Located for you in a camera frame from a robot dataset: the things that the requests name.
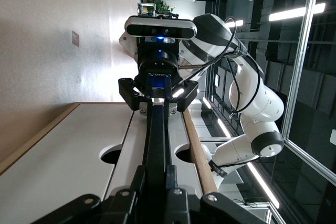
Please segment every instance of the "camera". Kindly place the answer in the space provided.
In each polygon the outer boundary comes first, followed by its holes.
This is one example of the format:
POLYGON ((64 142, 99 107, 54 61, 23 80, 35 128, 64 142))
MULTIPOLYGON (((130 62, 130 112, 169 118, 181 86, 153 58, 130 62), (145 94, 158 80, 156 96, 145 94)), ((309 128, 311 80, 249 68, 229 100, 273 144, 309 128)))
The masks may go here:
POLYGON ((131 16, 125 23, 125 31, 134 37, 192 39, 196 26, 188 19, 131 16))

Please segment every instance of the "wall outlet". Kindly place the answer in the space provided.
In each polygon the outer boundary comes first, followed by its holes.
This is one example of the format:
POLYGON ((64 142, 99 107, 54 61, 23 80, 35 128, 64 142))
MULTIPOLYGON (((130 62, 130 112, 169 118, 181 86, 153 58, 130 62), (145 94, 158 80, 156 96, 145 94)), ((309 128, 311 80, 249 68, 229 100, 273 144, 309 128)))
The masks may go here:
POLYGON ((79 47, 79 35, 76 34, 74 31, 72 31, 72 43, 76 46, 79 47))

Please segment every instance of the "wooden edge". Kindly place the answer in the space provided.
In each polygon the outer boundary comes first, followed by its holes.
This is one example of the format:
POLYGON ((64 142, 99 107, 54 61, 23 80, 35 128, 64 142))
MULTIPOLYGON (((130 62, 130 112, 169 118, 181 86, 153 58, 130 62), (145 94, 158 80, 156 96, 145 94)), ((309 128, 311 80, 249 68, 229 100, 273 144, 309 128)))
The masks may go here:
POLYGON ((191 119, 188 109, 186 109, 183 112, 183 118, 190 142, 191 160, 196 165, 202 191, 204 194, 207 194, 212 191, 218 192, 218 189, 216 187, 215 181, 213 179, 210 170, 210 166, 205 157, 204 151, 201 146, 201 142, 199 141, 195 129, 195 125, 191 119))
POLYGON ((48 134, 57 124, 59 124, 68 114, 70 114, 81 103, 73 103, 61 115, 56 117, 47 126, 40 130, 35 136, 30 138, 27 142, 21 145, 18 149, 10 153, 0 162, 0 175, 9 169, 19 158, 28 152, 35 144, 37 144, 46 134, 48 134))
POLYGON ((78 102, 80 104, 126 104, 125 102, 78 102))

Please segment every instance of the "glass panel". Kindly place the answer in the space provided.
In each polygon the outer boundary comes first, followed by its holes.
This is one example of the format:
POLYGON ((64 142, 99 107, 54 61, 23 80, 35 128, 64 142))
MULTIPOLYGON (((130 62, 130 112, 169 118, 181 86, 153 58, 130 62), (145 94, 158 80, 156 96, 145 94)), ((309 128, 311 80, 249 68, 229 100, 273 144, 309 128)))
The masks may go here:
POLYGON ((329 223, 333 218, 335 187, 289 149, 256 164, 271 181, 286 223, 329 223))
POLYGON ((335 169, 336 155, 336 7, 325 3, 315 14, 289 138, 327 168, 335 169))
MULTIPOLYGON (((265 84, 273 89, 286 106, 293 73, 293 63, 298 47, 302 17, 270 22, 270 14, 304 8, 306 0, 214 0, 206 3, 206 11, 221 19, 233 16, 243 20, 236 37, 241 40, 265 73, 265 84)), ((233 74, 237 64, 231 60, 233 74)), ((226 59, 217 62, 207 71, 207 98, 225 118, 232 135, 243 133, 239 119, 229 116, 233 107, 229 100, 229 89, 233 75, 226 59), (215 85, 216 75, 219 85, 215 85)), ((281 130, 282 117, 276 122, 281 130)))

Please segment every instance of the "screw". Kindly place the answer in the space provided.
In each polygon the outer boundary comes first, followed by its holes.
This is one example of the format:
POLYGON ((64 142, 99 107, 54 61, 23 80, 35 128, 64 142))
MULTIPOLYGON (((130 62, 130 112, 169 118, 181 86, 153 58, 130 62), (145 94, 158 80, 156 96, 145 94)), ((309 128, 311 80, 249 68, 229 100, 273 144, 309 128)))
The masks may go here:
POLYGON ((85 204, 90 204, 93 202, 93 199, 92 198, 88 198, 84 201, 85 204))
POLYGON ((217 198, 215 197, 215 195, 212 195, 212 194, 209 194, 207 199, 210 200, 211 202, 217 201, 217 198))
POLYGON ((129 191, 123 191, 123 192, 121 193, 121 196, 128 196, 129 194, 130 194, 129 191))
POLYGON ((181 195, 182 191, 180 189, 174 189, 174 194, 181 195))

